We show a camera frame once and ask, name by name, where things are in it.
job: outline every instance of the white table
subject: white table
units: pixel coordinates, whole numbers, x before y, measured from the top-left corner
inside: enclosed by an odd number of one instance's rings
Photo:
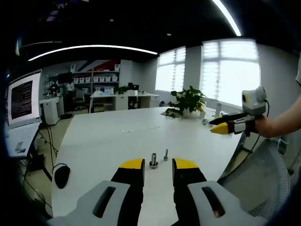
[[[39,104],[43,105],[47,125],[55,125],[64,114],[63,97],[40,100]]]
[[[137,97],[141,98],[142,97],[142,102],[141,102],[141,108],[147,108],[147,107],[159,107],[160,103],[160,96],[152,93],[145,93],[141,94],[139,93],[138,95],[128,95],[128,94],[103,94],[100,91],[95,91],[91,96],[90,96],[90,106],[89,106],[89,113],[91,113],[91,109],[93,106],[93,100],[95,98],[107,98],[107,97],[113,97],[113,104],[114,104],[114,109],[115,110],[127,110],[128,108],[128,97]]]
[[[145,159],[144,200],[138,225],[166,226],[177,221],[172,159],[195,162],[207,180],[218,180],[232,158],[240,135],[219,135],[198,119],[161,115],[166,107],[75,115],[63,138],[57,163],[71,168],[64,189],[52,182],[54,217],[76,208],[77,200],[102,180],[111,180],[125,161]],[[214,110],[206,110],[211,119]],[[168,161],[163,161],[166,148]],[[150,169],[157,153],[158,168]]]

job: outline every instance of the laptop screen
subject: laptop screen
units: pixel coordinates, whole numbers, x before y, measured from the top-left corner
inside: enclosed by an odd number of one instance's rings
[[[41,71],[32,73],[8,87],[8,124],[40,117],[39,85]]]

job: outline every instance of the ceiling light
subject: ceiling light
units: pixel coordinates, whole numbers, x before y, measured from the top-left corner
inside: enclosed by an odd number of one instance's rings
[[[35,57],[29,59],[28,61],[32,61],[32,60],[37,59],[37,58],[39,58],[39,57],[42,57],[42,56],[45,56],[45,55],[48,55],[48,54],[51,54],[51,53],[63,51],[63,50],[75,49],[75,48],[90,48],[90,47],[97,47],[97,48],[99,48],[99,47],[103,47],[103,48],[123,48],[123,49],[128,49],[128,50],[140,51],[140,52],[144,52],[144,53],[150,53],[150,54],[154,54],[154,55],[157,55],[157,54],[158,54],[158,53],[156,53],[156,52],[144,50],[144,49],[141,49],[141,48],[133,48],[133,47],[126,47],[126,46],[113,46],[113,45],[85,45],[85,46],[71,46],[71,47],[66,47],[66,48],[59,48],[59,49],[52,50],[52,51],[50,51],[50,52],[43,53],[43,54],[40,54],[40,55],[38,55],[38,56],[35,56]]]
[[[222,4],[220,0],[212,0],[215,5],[220,9],[220,11],[224,14],[226,19],[228,20],[229,24],[231,25],[233,31],[235,32],[236,36],[241,36],[241,33],[233,20],[232,16],[230,15],[229,11],[226,9],[226,7]]]

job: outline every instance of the ceiling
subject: ceiling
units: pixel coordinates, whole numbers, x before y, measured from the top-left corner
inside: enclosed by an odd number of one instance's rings
[[[74,60],[129,59],[144,62],[155,55],[132,50],[82,48],[40,57],[39,54],[70,46],[107,44],[162,53],[205,40],[235,38],[220,10],[211,0],[187,1],[52,0],[10,3],[14,13],[8,43],[10,70],[28,71]],[[300,51],[301,24],[297,5],[281,0],[222,0],[243,38]],[[58,3],[63,8],[57,9]],[[52,11],[57,15],[49,20]],[[19,55],[15,54],[16,41]],[[34,44],[53,41],[54,43]]]

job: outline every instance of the hex bolt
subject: hex bolt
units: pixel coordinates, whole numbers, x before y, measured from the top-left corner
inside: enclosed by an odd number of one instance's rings
[[[165,150],[164,161],[168,160],[168,149]]]
[[[151,154],[150,168],[155,169],[157,167],[158,167],[157,154],[153,153]]]

